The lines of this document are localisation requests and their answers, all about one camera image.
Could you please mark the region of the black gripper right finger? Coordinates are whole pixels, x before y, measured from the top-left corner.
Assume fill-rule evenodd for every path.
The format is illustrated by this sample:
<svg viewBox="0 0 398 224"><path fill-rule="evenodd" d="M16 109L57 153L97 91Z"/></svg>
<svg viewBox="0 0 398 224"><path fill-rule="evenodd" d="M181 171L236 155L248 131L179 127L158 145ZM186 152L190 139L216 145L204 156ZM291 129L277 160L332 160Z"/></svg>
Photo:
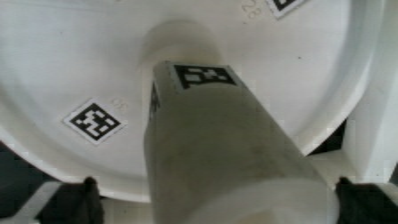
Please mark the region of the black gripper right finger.
<svg viewBox="0 0 398 224"><path fill-rule="evenodd" d="M357 184L341 177L335 195L339 199L335 224L398 224L398 204L375 184Z"/></svg>

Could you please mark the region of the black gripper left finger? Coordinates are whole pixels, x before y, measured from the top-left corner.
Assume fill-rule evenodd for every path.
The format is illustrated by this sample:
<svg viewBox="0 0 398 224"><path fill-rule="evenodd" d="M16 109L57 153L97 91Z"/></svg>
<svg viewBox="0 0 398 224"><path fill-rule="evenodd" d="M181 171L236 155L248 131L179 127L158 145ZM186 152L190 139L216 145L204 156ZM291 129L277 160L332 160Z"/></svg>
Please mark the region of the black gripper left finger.
<svg viewBox="0 0 398 224"><path fill-rule="evenodd" d="M39 224L104 224L97 182L64 184L35 216Z"/></svg>

